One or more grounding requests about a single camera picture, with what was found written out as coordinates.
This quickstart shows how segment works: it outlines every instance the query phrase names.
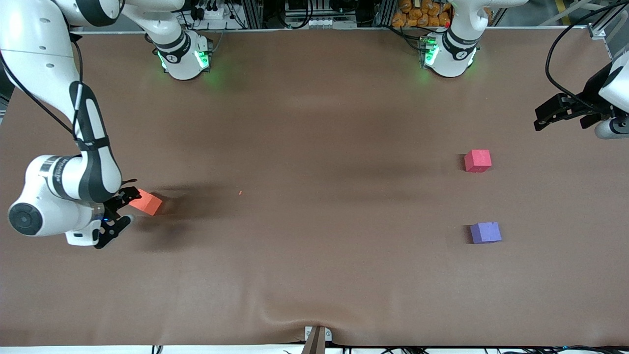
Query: brown tabletop surface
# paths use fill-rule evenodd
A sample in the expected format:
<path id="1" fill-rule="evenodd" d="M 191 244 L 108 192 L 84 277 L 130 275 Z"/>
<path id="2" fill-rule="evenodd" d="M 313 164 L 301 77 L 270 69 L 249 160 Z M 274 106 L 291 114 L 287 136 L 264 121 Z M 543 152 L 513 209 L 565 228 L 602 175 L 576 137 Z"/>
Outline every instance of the brown tabletop surface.
<path id="1" fill-rule="evenodd" d="M 0 218 L 0 345 L 283 343 L 312 324 L 343 345 L 629 345 L 629 140 L 533 129 L 558 33 L 487 31 L 456 79 L 389 31 L 228 33 L 186 82 L 141 35 L 86 36 L 123 177 L 167 201 L 100 251 Z M 580 92 L 608 60 L 574 30 L 552 70 Z M 470 149 L 493 167 L 463 171 Z M 77 149 L 16 93 L 0 151 L 7 210 L 34 157 Z M 487 221 L 503 241 L 471 244 Z"/>

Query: blue cube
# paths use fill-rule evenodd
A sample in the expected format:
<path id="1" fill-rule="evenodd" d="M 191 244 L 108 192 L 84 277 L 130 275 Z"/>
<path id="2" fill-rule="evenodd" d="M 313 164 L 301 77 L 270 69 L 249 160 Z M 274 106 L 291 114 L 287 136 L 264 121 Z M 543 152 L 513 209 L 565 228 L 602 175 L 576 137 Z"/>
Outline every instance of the blue cube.
<path id="1" fill-rule="evenodd" d="M 472 230 L 472 241 L 474 243 L 494 243 L 501 241 L 500 229 L 497 222 L 479 222 L 470 227 Z"/>

